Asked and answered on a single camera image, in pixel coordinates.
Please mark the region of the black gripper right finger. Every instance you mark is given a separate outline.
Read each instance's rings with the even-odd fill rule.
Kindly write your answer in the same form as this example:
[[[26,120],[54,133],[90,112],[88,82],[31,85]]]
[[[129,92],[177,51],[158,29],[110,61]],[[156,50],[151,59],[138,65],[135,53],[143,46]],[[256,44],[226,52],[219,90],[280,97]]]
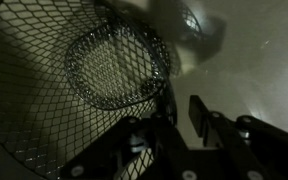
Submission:
[[[222,156],[230,180],[288,180],[288,132],[251,115],[228,119],[189,98],[189,118],[203,145]]]

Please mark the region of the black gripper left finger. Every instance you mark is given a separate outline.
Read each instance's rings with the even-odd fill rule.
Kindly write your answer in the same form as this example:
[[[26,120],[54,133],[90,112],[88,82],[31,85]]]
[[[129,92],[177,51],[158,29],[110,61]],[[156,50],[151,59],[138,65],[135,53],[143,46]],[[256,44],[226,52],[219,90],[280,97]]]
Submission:
[[[150,150],[154,158],[188,150],[178,129],[165,117],[126,116],[60,168],[62,180],[117,180]]]

